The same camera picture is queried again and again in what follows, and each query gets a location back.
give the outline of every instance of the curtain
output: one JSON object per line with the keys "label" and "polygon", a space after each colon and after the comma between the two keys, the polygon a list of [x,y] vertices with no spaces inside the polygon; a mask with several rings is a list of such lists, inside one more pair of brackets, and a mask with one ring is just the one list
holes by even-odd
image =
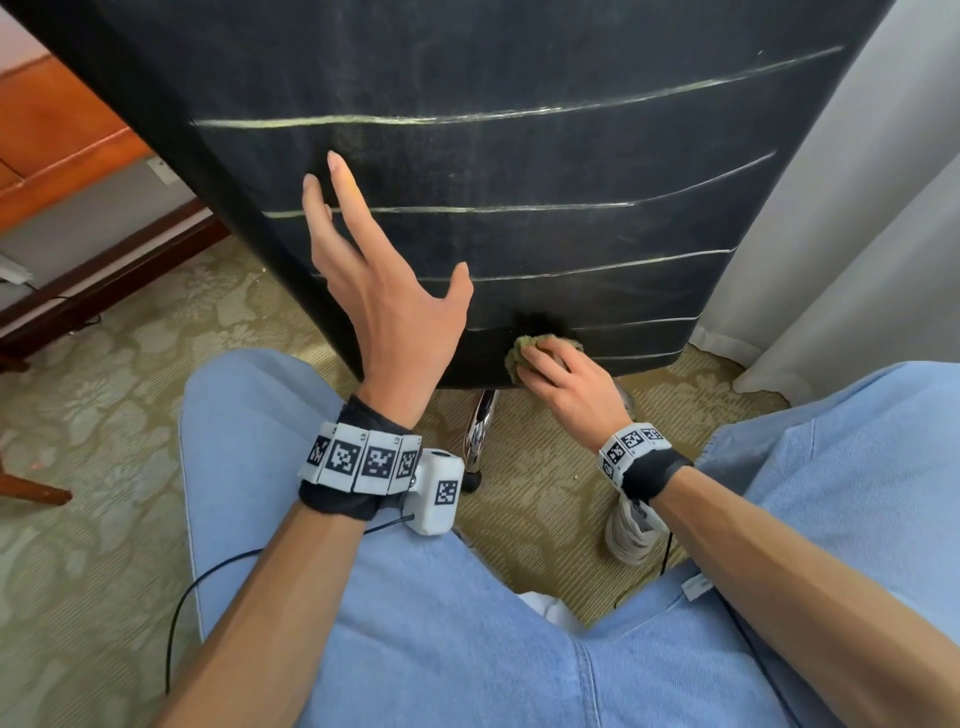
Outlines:
{"label": "curtain", "polygon": [[721,278],[691,338],[737,392],[818,399],[960,361],[960,3],[899,0]]}

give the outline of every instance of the wooden furniture leg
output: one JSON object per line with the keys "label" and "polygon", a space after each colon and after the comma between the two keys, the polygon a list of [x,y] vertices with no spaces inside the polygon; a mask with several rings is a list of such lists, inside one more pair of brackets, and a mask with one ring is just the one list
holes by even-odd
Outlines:
{"label": "wooden furniture leg", "polygon": [[34,483],[33,480],[24,480],[22,477],[7,475],[3,471],[3,460],[0,460],[0,496],[17,497],[21,500],[31,500],[34,503],[48,505],[63,505],[73,494],[61,488]]}
{"label": "wooden furniture leg", "polygon": [[26,372],[28,369],[30,369],[30,365],[23,359],[16,359],[0,353],[0,372]]}

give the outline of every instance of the patterned carpet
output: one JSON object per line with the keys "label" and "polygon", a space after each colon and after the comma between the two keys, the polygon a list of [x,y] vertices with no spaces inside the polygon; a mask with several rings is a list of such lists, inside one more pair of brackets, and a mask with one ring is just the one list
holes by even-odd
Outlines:
{"label": "patterned carpet", "polygon": [[[0,724],[146,725],[163,692],[171,612],[190,581],[177,417],[183,384],[220,352],[269,347],[355,386],[306,316],[233,239],[118,304],[100,326],[0,376],[0,451],[10,473],[71,489],[61,508],[0,501]],[[644,419],[688,455],[719,425],[782,409],[737,395],[740,369],[690,347],[672,367],[627,377]],[[425,442],[459,451],[476,395],[438,393]],[[562,597],[593,622],[657,568],[615,562],[602,525],[614,492],[549,413],[500,399],[484,485],[458,523],[517,591]],[[678,550],[674,560],[683,558]],[[196,648],[192,608],[175,654]]]}

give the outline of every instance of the sponge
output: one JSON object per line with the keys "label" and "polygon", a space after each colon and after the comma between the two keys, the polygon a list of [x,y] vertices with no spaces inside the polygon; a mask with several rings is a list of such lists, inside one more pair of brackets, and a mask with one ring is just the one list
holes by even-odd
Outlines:
{"label": "sponge", "polygon": [[[558,338],[558,339],[561,339],[562,341],[565,341],[567,344],[572,345],[573,348],[576,349],[578,352],[582,352],[584,350],[584,345],[581,344],[576,339],[567,339],[562,336],[554,337],[552,333],[547,333],[547,334],[544,334],[543,336],[518,336],[516,338],[516,341],[514,342],[514,345],[507,352],[507,355],[503,360],[503,363],[507,365],[507,372],[510,374],[511,382],[513,382],[514,384],[523,383],[520,381],[520,377],[516,375],[517,367],[524,367],[525,369],[533,369],[533,367],[530,366],[530,362],[527,361],[527,357],[523,355],[523,352],[521,351],[521,349],[523,349],[524,347],[535,347],[539,342],[543,341],[544,339],[549,339],[551,337]],[[560,364],[561,366],[564,365],[564,363],[559,359],[557,363]]]}

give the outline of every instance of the hand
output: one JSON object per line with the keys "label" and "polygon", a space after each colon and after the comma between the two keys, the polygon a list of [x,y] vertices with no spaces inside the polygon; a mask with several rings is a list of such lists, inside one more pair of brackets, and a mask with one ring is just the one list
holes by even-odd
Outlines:
{"label": "hand", "polygon": [[356,332],[364,380],[357,396],[398,425],[413,427],[453,357],[473,295],[466,263],[453,269],[446,298],[423,290],[413,269],[373,220],[336,152],[326,156],[344,222],[360,253],[333,227],[320,183],[303,178],[313,264]]}
{"label": "hand", "polygon": [[519,366],[517,376],[547,403],[560,426],[591,452],[598,452],[611,435],[630,424],[613,379],[586,354],[554,337],[540,342],[539,348],[524,348],[523,356],[535,371]]}

